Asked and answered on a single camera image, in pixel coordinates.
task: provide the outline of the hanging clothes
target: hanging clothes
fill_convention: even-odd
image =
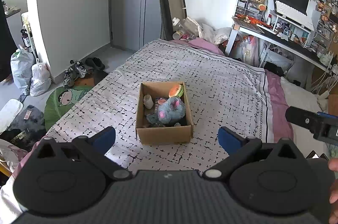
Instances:
[[[8,27],[5,10],[0,6],[0,82],[5,80],[11,73],[11,55],[17,47]]]

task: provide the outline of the sneaker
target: sneaker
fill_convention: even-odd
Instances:
[[[82,64],[81,61],[74,62],[73,60],[71,60],[70,63],[74,64],[73,66],[75,66],[75,70],[79,74],[80,78],[83,78],[83,77],[86,76],[86,74],[88,73],[88,71],[85,68],[85,66]]]
[[[101,69],[104,70],[105,66],[104,64],[101,62],[101,60],[99,58],[93,57],[93,58],[87,58],[86,59],[86,65],[90,66],[94,69]]]
[[[73,67],[69,67],[68,69],[64,71],[64,73],[65,73],[65,78],[64,78],[63,86],[65,88],[67,87],[70,88],[74,85],[74,82],[77,79],[77,73]]]

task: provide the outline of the doorway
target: doorway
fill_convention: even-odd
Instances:
[[[160,38],[159,0],[111,0],[111,46],[137,51]]]

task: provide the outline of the human hand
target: human hand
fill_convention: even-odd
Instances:
[[[338,172],[338,158],[332,158],[328,163],[328,168],[334,172]],[[328,219],[329,224],[338,223],[338,179],[334,181],[331,188],[330,204],[332,204],[332,211]]]

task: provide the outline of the white keyboard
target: white keyboard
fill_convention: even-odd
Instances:
[[[280,2],[276,1],[276,10],[278,13],[285,15],[286,17],[296,21],[297,23],[313,30],[312,20],[309,16],[299,12],[298,10]]]

